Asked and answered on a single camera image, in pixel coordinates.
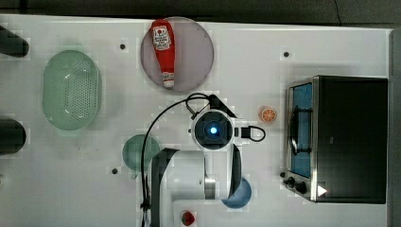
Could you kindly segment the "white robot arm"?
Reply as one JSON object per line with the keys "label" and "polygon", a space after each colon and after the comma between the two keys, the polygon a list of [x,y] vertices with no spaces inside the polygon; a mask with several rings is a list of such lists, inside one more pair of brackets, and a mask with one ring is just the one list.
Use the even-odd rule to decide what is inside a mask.
{"label": "white robot arm", "polygon": [[239,188],[244,120],[211,109],[194,120],[190,135],[197,148],[164,148],[148,167],[150,227],[174,227],[174,201],[227,200]]}

